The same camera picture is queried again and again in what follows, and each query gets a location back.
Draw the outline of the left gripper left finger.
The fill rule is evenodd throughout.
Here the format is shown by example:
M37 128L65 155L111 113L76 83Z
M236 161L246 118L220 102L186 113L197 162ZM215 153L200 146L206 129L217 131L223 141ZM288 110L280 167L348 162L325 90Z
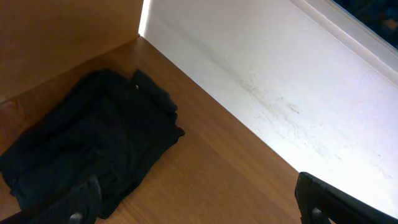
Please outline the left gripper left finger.
M101 208L101 189L96 176L51 196L46 201L1 220L1 224L94 223Z

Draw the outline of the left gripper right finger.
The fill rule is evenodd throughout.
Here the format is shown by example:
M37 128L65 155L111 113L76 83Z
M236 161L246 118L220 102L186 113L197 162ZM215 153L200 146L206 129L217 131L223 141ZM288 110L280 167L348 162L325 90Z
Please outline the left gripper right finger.
M397 224L391 217L308 172L298 175L295 198L302 224Z

